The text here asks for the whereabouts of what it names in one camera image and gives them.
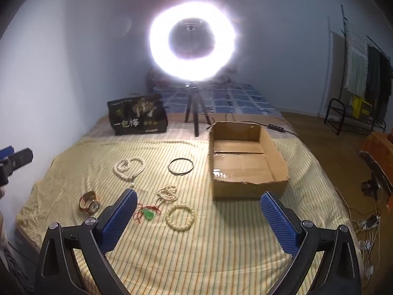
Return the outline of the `red strap wristwatch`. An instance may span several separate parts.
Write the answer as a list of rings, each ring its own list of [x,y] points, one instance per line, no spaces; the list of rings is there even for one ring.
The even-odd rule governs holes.
[[[79,210],[88,214],[95,214],[100,209],[100,202],[94,191],[84,193],[79,199]]]

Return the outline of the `dark thin bangle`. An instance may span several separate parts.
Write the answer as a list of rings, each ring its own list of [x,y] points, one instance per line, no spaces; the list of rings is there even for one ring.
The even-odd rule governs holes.
[[[193,171],[195,167],[191,159],[179,157],[172,159],[167,166],[168,171],[174,176],[184,176]]]

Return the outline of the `orange cardboard box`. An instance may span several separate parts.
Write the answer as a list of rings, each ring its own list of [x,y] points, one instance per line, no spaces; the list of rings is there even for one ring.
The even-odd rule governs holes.
[[[376,166],[388,191],[387,210],[392,212],[392,131],[371,132],[360,149],[361,155]]]

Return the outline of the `black gift bag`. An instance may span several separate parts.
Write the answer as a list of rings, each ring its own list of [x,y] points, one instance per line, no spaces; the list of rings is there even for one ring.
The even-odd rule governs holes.
[[[167,131],[167,113],[159,94],[114,100],[107,107],[109,122],[117,136]]]

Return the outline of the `open cardboard box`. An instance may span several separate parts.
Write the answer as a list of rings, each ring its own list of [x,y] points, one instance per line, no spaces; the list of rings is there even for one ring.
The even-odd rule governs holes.
[[[209,131],[212,197],[280,197],[289,182],[288,165],[267,130],[256,123],[220,121]]]

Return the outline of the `plaid beige bed sheet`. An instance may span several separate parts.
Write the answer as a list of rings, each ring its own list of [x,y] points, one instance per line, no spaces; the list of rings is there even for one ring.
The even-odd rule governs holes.
[[[275,125],[283,128],[283,132],[268,130],[270,137],[273,139],[290,139],[296,136],[295,131],[288,121],[282,117],[271,115],[249,115],[235,113],[210,113],[212,122],[244,122],[261,124],[265,129],[268,125]],[[110,141],[131,141],[131,140],[203,140],[209,139],[210,127],[207,124],[205,116],[198,116],[199,136],[195,136],[195,126],[192,120],[187,123],[184,121],[183,113],[168,113],[167,120],[161,122],[144,122],[141,127],[128,127],[131,134],[116,135],[112,128],[109,118],[104,116],[98,120],[96,125],[83,137],[84,140],[97,140],[103,142]]]

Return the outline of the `yellow box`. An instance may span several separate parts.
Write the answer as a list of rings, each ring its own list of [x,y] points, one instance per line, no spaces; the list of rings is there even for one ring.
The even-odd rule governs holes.
[[[368,121],[372,111],[372,105],[361,97],[352,98],[352,115],[358,120]]]

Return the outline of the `black metal clothes rack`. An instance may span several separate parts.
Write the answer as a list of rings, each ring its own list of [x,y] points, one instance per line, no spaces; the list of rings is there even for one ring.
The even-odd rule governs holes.
[[[330,84],[321,104],[324,123],[336,135],[384,132],[392,97],[391,57],[349,21],[343,5],[340,10],[341,33],[331,33]]]

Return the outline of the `black tripod stand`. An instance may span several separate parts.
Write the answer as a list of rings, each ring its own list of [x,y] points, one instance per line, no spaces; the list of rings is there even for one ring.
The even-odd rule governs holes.
[[[194,134],[195,137],[199,137],[200,135],[199,121],[198,121],[199,107],[202,109],[202,113],[205,116],[207,124],[210,126],[212,125],[212,122],[210,120],[205,102],[202,98],[202,94],[198,89],[197,85],[195,83],[188,83],[186,85],[186,88],[189,90],[189,95],[188,95],[188,102],[186,105],[184,122],[188,123],[190,115],[193,114]]]

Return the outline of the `blue patterned blanket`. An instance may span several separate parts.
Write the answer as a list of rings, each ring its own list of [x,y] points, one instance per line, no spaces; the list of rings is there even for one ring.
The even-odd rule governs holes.
[[[209,113],[282,116],[249,84],[230,82],[224,85],[202,85],[198,89]],[[185,86],[156,88],[154,91],[161,94],[168,113],[186,112],[189,90]]]

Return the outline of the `hanging dark clothes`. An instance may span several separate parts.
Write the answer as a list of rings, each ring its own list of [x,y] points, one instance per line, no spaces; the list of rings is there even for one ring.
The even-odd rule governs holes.
[[[368,74],[365,99],[372,105],[371,116],[383,123],[392,94],[390,60],[378,49],[368,46]]]

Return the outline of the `hanging white striped cloth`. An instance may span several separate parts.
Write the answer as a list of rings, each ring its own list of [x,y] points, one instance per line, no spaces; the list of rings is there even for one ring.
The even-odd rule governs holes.
[[[346,79],[348,92],[363,97],[368,75],[368,39],[351,22],[346,22]]]

